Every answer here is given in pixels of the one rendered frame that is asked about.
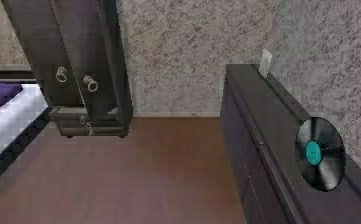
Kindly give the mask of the black vinyl record teal label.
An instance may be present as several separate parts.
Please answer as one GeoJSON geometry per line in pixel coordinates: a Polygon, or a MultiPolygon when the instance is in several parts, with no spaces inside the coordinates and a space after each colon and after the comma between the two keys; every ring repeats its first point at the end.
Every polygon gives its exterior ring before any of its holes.
{"type": "Polygon", "coordinates": [[[322,117],[310,117],[295,137],[295,160],[301,176],[312,188],[329,192],[343,180],[346,152],[337,129],[322,117]]]}

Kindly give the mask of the dark brown wardrobe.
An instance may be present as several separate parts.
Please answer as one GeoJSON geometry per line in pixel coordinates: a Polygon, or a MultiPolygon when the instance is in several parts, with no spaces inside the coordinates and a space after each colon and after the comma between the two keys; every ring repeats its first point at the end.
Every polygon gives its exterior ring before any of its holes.
{"type": "Polygon", "coordinates": [[[128,135],[116,0],[1,0],[61,135],[128,135]]]}

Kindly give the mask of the dark brown dresser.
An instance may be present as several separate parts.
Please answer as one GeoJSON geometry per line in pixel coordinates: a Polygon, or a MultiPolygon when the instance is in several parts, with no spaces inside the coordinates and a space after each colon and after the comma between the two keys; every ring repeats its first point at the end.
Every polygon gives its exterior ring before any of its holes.
{"type": "Polygon", "coordinates": [[[361,224],[361,168],[346,158],[345,179],[324,193],[298,171],[294,136],[308,117],[256,65],[226,67],[221,125],[247,224],[361,224]]]}

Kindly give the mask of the small white card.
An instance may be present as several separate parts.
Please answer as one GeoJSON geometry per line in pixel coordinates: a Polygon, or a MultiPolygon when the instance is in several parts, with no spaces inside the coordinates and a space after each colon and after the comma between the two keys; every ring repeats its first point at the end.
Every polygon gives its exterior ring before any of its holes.
{"type": "Polygon", "coordinates": [[[272,61],[272,54],[268,50],[263,49],[259,64],[259,72],[264,78],[268,76],[271,61],[272,61]]]}

